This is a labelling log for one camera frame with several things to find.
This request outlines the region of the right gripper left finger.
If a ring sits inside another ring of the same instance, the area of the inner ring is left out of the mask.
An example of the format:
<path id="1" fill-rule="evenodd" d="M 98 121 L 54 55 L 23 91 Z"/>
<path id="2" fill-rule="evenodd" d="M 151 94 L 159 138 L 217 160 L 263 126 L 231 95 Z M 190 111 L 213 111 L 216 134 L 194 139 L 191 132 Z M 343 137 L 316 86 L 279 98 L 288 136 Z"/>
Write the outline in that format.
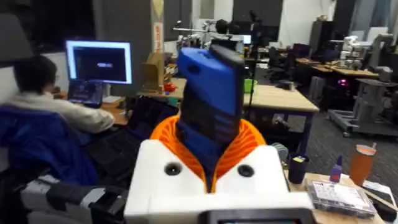
<path id="1" fill-rule="evenodd" d="M 141 143 L 125 215 L 199 213 L 206 210 L 204 170 L 178 140 L 178 115 L 163 120 Z"/>

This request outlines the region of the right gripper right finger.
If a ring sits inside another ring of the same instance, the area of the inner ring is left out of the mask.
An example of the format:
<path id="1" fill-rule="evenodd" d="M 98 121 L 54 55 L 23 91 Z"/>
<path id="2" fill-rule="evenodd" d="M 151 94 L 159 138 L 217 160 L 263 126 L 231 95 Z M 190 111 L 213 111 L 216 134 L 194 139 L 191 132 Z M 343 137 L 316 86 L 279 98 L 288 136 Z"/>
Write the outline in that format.
<path id="1" fill-rule="evenodd" d="M 216 164 L 214 193 L 288 193 L 279 154 L 259 130 L 242 119 L 239 133 Z"/>

